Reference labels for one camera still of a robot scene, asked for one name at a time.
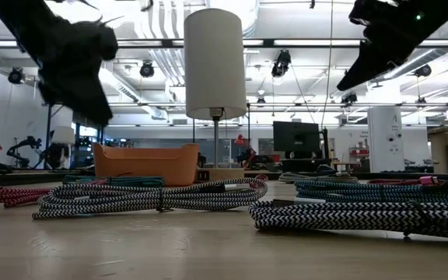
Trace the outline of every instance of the white column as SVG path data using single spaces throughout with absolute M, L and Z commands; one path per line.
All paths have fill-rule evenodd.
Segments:
M 368 121 L 371 172 L 405 170 L 400 108 L 370 108 Z

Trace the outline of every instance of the computer monitor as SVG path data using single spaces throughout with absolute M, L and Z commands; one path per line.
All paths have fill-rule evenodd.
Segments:
M 319 152 L 319 125 L 275 121 L 274 150 L 278 152 Z

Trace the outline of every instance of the white lamp shade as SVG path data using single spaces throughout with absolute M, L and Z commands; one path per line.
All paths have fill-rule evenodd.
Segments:
M 221 9 L 202 9 L 184 21 L 186 115 L 212 120 L 210 108 L 223 108 L 221 119 L 247 112 L 241 20 Z
M 75 144 L 75 133 L 71 127 L 57 126 L 54 128 L 51 142 L 55 144 Z

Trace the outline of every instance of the wooden table surface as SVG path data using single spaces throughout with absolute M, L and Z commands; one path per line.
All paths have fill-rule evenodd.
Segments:
M 46 184 L 50 187 L 57 184 Z M 270 182 L 264 199 L 290 199 Z M 384 231 L 262 233 L 245 208 L 33 221 L 0 205 L 0 279 L 442 279 L 448 240 Z

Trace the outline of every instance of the orange plastic basket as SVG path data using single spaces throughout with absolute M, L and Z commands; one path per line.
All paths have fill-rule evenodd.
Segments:
M 198 150 L 198 144 L 180 149 L 135 149 L 94 143 L 96 176 L 161 176 L 166 186 L 189 186 L 194 181 Z

